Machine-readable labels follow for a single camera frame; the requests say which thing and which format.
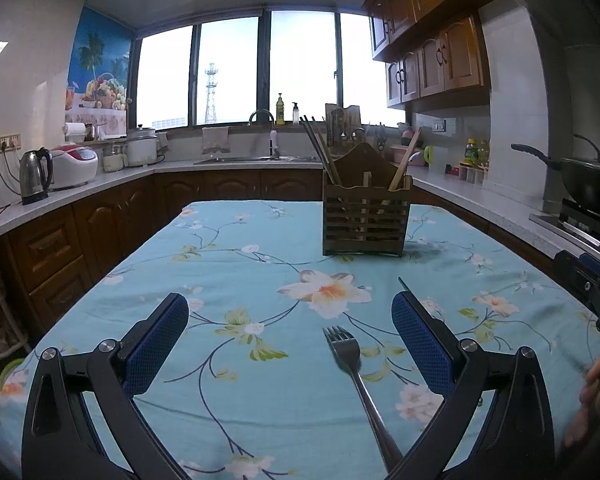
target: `fork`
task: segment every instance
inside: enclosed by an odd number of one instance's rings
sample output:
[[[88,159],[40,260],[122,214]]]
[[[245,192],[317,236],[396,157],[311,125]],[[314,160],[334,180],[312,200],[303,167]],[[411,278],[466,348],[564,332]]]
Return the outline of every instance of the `fork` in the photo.
[[[369,396],[369,392],[366,390],[362,378],[358,373],[358,368],[360,368],[360,345],[356,341],[356,338],[341,326],[330,326],[323,328],[322,331],[334,355],[345,365],[356,385],[358,395],[360,396],[360,400],[362,400],[362,404],[364,404],[366,416],[368,416],[369,424],[371,424],[371,429],[374,432],[376,442],[382,454],[384,466],[387,472],[390,473],[402,459],[402,453],[384,426],[382,417],[378,413],[378,409],[371,400],[371,396]]]

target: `poster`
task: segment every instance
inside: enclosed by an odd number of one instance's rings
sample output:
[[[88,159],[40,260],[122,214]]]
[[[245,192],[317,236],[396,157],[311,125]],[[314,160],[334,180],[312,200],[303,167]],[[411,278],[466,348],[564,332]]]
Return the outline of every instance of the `poster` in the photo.
[[[106,137],[126,135],[129,28],[85,7],[75,33],[64,101],[68,123],[100,124]]]

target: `metal bolt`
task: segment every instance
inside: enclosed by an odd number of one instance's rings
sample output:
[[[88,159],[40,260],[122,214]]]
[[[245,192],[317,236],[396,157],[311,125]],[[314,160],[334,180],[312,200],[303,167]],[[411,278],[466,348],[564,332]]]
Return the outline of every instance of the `metal bolt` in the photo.
[[[520,349],[520,353],[527,359],[533,359],[534,357],[536,357],[536,353],[534,352],[534,350],[532,348],[529,348],[528,346],[523,346]]]
[[[473,339],[462,339],[460,346],[465,352],[475,352],[478,349],[478,343]]]
[[[98,345],[98,350],[101,352],[111,352],[116,347],[116,342],[113,339],[105,339]]]
[[[54,357],[56,357],[55,348],[47,348],[44,352],[42,352],[42,358],[45,361],[49,361],[49,359],[53,359]]]

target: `towel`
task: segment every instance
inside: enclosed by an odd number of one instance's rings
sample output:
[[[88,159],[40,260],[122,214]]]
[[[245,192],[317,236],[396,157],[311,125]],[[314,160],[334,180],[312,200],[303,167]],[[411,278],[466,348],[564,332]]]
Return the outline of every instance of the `towel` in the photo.
[[[202,153],[230,153],[229,127],[202,128]]]

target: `gas stove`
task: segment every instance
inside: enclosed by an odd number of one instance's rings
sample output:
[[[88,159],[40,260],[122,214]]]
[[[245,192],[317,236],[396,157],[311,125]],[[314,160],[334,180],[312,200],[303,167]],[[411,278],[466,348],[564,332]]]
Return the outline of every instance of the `gas stove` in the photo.
[[[558,216],[532,214],[529,219],[600,260],[600,215],[563,199]]]

